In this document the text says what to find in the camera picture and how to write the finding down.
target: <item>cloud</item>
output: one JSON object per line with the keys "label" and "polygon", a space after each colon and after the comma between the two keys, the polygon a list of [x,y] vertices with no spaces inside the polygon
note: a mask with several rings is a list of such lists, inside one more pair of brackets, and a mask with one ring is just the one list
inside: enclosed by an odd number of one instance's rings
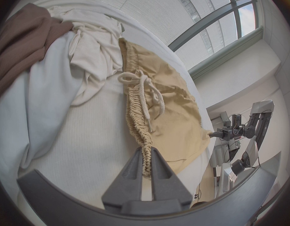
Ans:
{"label": "cloud", "polygon": [[240,21],[241,21],[241,32],[242,36],[255,30],[255,15],[252,7],[242,7],[239,9]]}

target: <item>brown sweater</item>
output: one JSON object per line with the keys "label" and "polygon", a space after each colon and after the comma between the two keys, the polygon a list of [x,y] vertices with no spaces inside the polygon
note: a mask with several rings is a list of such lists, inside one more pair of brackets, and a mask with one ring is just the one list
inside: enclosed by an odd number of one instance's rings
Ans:
{"label": "brown sweater", "polygon": [[44,59],[49,46],[73,27],[45,8],[27,4],[9,18],[0,34],[0,97],[15,79]]}

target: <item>light blue garment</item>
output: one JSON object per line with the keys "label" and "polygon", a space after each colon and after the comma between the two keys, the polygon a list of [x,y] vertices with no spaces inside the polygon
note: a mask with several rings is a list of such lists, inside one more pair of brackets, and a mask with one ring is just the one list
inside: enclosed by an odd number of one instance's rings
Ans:
{"label": "light blue garment", "polygon": [[15,203],[19,167],[48,152],[81,86],[84,72],[68,57],[74,35],[56,39],[0,98],[0,181]]}

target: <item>beige shorts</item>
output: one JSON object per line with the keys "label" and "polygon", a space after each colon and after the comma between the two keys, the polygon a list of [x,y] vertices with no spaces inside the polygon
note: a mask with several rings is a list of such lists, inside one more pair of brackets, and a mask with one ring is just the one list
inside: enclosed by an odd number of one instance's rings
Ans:
{"label": "beige shorts", "polygon": [[123,72],[131,72],[138,77],[142,72],[147,75],[162,94],[165,104],[164,113],[158,116],[160,104],[154,101],[150,88],[144,86],[152,128],[150,132],[141,106],[139,86],[124,85],[127,94],[126,121],[130,133],[142,147],[143,175],[151,175],[151,146],[159,150],[175,173],[179,173],[207,148],[212,132],[201,127],[195,98],[173,67],[155,53],[123,38],[119,39],[119,45]]}

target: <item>white drawstring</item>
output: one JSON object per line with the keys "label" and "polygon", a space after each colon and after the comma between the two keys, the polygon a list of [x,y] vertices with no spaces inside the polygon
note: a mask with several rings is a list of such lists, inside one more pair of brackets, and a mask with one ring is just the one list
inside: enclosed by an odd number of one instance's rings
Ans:
{"label": "white drawstring", "polygon": [[160,112],[156,118],[158,118],[161,114],[164,113],[165,103],[164,103],[162,94],[158,91],[157,88],[154,87],[151,79],[148,78],[148,76],[145,75],[142,70],[140,70],[140,73],[141,73],[141,77],[138,77],[137,75],[135,75],[134,73],[131,73],[131,72],[123,72],[122,74],[119,75],[118,80],[119,80],[119,82],[121,82],[125,85],[131,85],[131,84],[139,85],[139,96],[140,96],[142,110],[143,110],[145,118],[148,121],[149,130],[150,130],[150,132],[152,132],[152,128],[151,128],[151,124],[150,124],[150,115],[148,112],[145,94],[144,94],[144,85],[148,85],[150,87],[150,92],[152,95],[153,102],[155,104],[160,103]]}

